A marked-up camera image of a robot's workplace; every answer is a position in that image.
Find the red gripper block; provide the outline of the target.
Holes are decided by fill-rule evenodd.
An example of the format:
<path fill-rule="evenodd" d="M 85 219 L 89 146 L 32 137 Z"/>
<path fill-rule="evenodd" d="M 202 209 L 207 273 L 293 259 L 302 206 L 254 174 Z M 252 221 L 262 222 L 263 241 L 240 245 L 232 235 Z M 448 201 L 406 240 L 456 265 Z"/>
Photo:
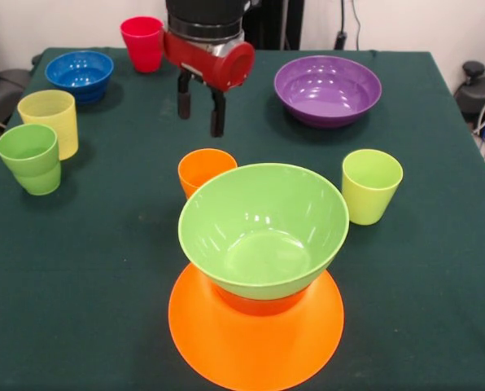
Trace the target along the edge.
<path fill-rule="evenodd" d="M 211 114 L 211 136 L 220 138 L 225 128 L 225 94 L 227 90 L 242 85 L 249 76 L 255 61 L 255 50 L 242 37 L 223 44 L 202 44 L 164 32 L 162 45 L 167 59 L 178 66 L 177 79 L 178 116 L 190 118 L 189 84 L 196 77 L 210 86 L 214 108 Z"/>

